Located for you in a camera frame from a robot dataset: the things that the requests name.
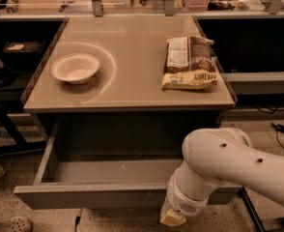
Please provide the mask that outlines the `yellow foam padded gripper finger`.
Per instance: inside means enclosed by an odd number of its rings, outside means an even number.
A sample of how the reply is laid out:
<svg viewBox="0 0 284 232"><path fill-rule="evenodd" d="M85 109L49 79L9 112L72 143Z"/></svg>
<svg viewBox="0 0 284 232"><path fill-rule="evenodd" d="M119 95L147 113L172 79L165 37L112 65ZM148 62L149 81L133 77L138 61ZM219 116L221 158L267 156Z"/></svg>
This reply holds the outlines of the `yellow foam padded gripper finger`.
<svg viewBox="0 0 284 232"><path fill-rule="evenodd" d="M160 211L160 223L169 227L175 227L186 223L186 217L178 214L165 199Z"/></svg>

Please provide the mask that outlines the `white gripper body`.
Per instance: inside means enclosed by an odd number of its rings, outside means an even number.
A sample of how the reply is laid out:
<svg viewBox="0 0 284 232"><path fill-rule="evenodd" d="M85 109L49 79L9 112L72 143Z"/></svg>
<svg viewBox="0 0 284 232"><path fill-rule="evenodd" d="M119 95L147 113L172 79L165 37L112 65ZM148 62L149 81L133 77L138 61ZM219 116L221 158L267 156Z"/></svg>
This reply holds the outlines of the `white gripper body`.
<svg viewBox="0 0 284 232"><path fill-rule="evenodd" d="M194 217L207 206L209 196L209 186L197 174L178 168L168 183L166 203L176 214Z"/></svg>

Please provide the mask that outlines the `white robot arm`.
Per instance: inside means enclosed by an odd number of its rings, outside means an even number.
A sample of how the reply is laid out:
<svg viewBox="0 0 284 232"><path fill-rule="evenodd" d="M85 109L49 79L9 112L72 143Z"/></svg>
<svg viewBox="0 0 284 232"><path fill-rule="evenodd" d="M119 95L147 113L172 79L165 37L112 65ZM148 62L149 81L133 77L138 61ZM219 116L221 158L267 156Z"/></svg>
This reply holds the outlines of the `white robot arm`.
<svg viewBox="0 0 284 232"><path fill-rule="evenodd" d="M226 183L253 189L284 207L284 157L253 149L242 130L194 130L185 137L182 154L167 186L162 224L174 227L197 216Z"/></svg>

